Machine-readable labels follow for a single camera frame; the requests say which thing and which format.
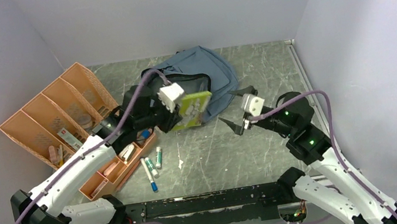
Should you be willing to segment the lime green paperback book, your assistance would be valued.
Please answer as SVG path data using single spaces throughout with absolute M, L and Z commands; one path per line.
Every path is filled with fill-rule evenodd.
M 202 125 L 203 115 L 212 98 L 210 91 L 186 95 L 179 105 L 181 120 L 173 127 L 173 131 L 188 129 Z

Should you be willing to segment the green white glue stick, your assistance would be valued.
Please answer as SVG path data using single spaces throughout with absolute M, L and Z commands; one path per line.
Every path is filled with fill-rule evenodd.
M 158 178 L 160 176 L 160 174 L 158 173 L 158 170 L 157 170 L 156 166 L 154 165 L 153 161 L 148 157 L 146 157 L 144 159 L 144 161 L 146 162 L 146 165 L 149 169 L 149 172 L 152 174 L 152 176 L 154 178 Z

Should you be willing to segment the blue backpack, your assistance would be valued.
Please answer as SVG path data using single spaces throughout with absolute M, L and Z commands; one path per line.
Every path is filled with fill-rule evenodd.
M 230 92 L 239 86 L 233 66 L 216 51 L 203 46 L 178 52 L 152 68 L 178 83 L 187 94 L 212 93 L 207 108 L 201 113 L 200 125 L 222 113 L 233 100 Z

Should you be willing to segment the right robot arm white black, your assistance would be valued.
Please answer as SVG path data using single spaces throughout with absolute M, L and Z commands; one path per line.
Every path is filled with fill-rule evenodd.
M 329 100 L 325 92 L 318 90 L 288 92 L 277 98 L 275 108 L 270 108 L 253 86 L 231 91 L 232 96 L 242 98 L 243 124 L 229 120 L 224 123 L 237 135 L 254 126 L 277 133 L 287 139 L 286 147 L 295 158 L 333 184 L 333 188 L 321 185 L 304 171 L 291 167 L 278 180 L 283 200 L 310 202 L 344 224 L 397 224 L 397 200 L 381 192 L 346 159 L 333 128 L 325 133 L 312 124 L 315 110 L 308 97 L 316 94 Z

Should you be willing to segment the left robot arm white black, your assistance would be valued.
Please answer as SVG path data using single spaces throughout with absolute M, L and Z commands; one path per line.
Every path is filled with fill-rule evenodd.
M 140 131 L 172 130 L 181 121 L 185 95 L 179 83 L 167 83 L 157 90 L 133 85 L 123 105 L 93 128 L 63 166 L 29 192 L 18 190 L 11 196 L 15 224 L 125 224 L 125 207 L 114 196 L 74 206 L 69 201 L 100 168 L 133 143 Z

